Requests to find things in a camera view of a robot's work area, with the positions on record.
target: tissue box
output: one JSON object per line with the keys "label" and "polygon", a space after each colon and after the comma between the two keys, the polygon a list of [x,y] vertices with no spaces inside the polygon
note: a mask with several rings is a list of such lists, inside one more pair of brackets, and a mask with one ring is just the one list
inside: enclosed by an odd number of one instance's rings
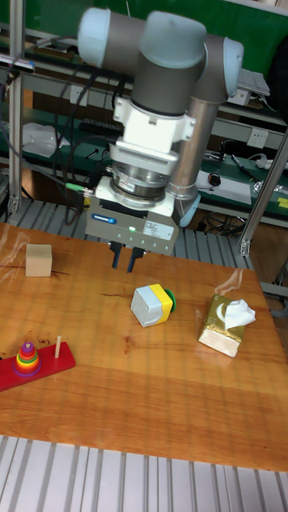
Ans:
{"label": "tissue box", "polygon": [[232,301],[221,295],[212,297],[204,318],[199,341],[234,358],[243,340],[245,326],[225,329],[226,308]]}

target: purple ring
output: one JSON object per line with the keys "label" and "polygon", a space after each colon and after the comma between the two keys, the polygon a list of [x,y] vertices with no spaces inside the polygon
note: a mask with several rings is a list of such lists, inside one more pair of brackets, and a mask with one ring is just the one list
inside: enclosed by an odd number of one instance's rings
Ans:
{"label": "purple ring", "polygon": [[34,372],[32,372],[32,374],[20,374],[20,372],[16,370],[15,364],[13,362],[13,370],[17,375],[19,375],[19,377],[33,377],[33,375],[36,375],[36,373],[40,370],[40,368],[41,368],[41,359],[40,359],[38,368]]}
{"label": "purple ring", "polygon": [[24,352],[24,354],[29,354],[30,352],[32,352],[33,348],[34,348],[34,345],[33,345],[33,343],[31,343],[31,342],[25,342],[25,343],[23,343],[23,345],[22,345],[22,351]]}

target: red toy base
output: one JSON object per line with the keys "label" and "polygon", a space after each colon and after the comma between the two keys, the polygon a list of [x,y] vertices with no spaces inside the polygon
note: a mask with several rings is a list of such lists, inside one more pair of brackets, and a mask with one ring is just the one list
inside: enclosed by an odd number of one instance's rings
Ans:
{"label": "red toy base", "polygon": [[58,359],[54,357],[55,347],[56,345],[50,345],[38,350],[41,359],[41,368],[36,375],[32,375],[31,377],[20,377],[20,375],[14,372],[13,361],[15,357],[0,361],[0,391],[21,386],[28,382],[37,381],[39,378],[49,377],[50,375],[58,374],[60,371],[73,368],[76,363],[67,343],[61,343]]}

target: wooden cube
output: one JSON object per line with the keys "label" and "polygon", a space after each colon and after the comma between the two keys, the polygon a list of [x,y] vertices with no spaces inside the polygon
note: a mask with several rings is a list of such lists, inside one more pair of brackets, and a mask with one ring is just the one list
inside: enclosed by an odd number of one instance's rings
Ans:
{"label": "wooden cube", "polygon": [[51,268],[51,246],[28,243],[26,246],[26,276],[48,278],[51,276]]}

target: white label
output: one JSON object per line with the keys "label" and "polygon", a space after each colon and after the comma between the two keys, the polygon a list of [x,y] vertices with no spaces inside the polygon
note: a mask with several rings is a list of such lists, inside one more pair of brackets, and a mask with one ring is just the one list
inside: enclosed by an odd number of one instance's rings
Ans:
{"label": "white label", "polygon": [[119,186],[125,190],[128,190],[129,192],[134,192],[135,190],[135,185],[125,182],[123,179],[120,180]]}
{"label": "white label", "polygon": [[146,221],[144,225],[144,234],[149,234],[152,237],[161,238],[162,240],[171,240],[174,232],[172,226],[165,226],[158,222]]}

